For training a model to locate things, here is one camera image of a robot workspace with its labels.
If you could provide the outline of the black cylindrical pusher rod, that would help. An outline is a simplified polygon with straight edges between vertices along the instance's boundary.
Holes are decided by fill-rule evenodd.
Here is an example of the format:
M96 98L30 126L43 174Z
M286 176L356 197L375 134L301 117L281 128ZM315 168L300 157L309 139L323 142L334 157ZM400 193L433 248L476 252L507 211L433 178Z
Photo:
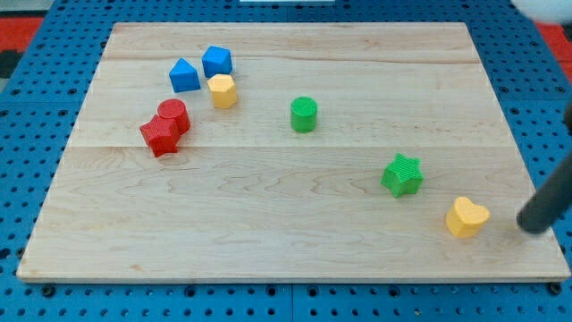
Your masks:
M571 207L571 153L517 214L518 226L528 233L544 233Z

